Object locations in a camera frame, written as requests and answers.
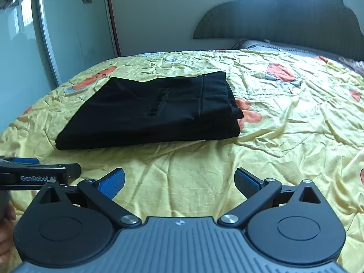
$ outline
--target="upholstered headboard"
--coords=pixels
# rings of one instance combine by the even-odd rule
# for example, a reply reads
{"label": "upholstered headboard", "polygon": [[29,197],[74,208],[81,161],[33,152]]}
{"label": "upholstered headboard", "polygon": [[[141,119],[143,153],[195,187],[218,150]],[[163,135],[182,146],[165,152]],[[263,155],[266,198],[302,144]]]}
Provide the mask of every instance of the upholstered headboard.
{"label": "upholstered headboard", "polygon": [[364,60],[364,35],[343,0],[236,0],[208,11],[194,39],[246,38]]}

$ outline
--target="wrinkled bedsheet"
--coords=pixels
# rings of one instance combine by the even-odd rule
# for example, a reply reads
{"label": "wrinkled bedsheet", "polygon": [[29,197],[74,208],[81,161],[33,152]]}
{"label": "wrinkled bedsheet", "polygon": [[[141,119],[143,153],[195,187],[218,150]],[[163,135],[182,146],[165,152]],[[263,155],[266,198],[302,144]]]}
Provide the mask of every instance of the wrinkled bedsheet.
{"label": "wrinkled bedsheet", "polygon": [[[55,148],[57,134],[110,77],[147,81],[216,71],[226,72],[245,115],[237,138],[93,150]],[[363,93],[364,79],[341,64],[292,54],[241,50],[121,57],[78,74],[30,107],[3,133],[0,155],[36,157],[42,164],[79,163],[79,180],[99,179],[122,167],[126,184],[114,200],[143,220],[148,215],[217,219],[245,200],[234,186],[238,167],[287,185],[311,179],[345,226],[339,263],[349,272],[362,273]],[[33,196],[30,191],[12,192],[18,217]],[[11,262],[0,272],[19,263],[13,250]]]}

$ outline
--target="mattress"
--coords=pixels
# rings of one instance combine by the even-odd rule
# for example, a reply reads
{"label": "mattress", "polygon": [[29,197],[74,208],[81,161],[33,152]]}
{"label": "mattress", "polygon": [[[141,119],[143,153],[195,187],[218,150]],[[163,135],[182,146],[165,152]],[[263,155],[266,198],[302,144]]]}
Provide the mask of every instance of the mattress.
{"label": "mattress", "polygon": [[[110,77],[148,81],[226,72],[243,110],[239,137],[59,151],[55,139],[78,108]],[[51,91],[12,122],[0,155],[36,157],[42,164],[79,163],[81,178],[99,179],[117,167],[125,187],[114,201],[147,216],[217,219],[245,198],[233,174],[243,167],[285,185],[313,180],[346,229],[338,260],[364,271],[364,79],[332,60],[278,51],[149,53],[99,63]],[[13,191],[18,218],[32,200]],[[19,264],[15,250],[7,272]]]}

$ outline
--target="finger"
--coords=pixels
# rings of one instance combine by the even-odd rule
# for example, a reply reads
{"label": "finger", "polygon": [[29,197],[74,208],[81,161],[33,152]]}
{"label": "finger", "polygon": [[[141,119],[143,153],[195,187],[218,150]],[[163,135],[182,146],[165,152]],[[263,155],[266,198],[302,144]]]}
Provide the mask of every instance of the finger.
{"label": "finger", "polygon": [[0,255],[0,265],[7,263],[9,259],[10,259],[10,252]]}
{"label": "finger", "polygon": [[13,246],[13,240],[10,238],[0,243],[0,255],[7,253]]}
{"label": "finger", "polygon": [[15,209],[10,204],[5,209],[5,218],[9,220],[16,220]]}
{"label": "finger", "polygon": [[13,226],[8,219],[4,219],[4,221],[0,224],[0,243],[5,240],[11,239],[13,235]]}

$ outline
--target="dark gray headboard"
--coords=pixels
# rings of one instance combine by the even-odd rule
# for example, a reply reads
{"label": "dark gray headboard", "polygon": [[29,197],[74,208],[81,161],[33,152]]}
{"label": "dark gray headboard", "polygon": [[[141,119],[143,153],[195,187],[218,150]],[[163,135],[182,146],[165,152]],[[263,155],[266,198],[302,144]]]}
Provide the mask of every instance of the dark gray headboard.
{"label": "dark gray headboard", "polygon": [[208,11],[194,39],[245,38],[364,60],[364,35],[343,0],[236,0]]}

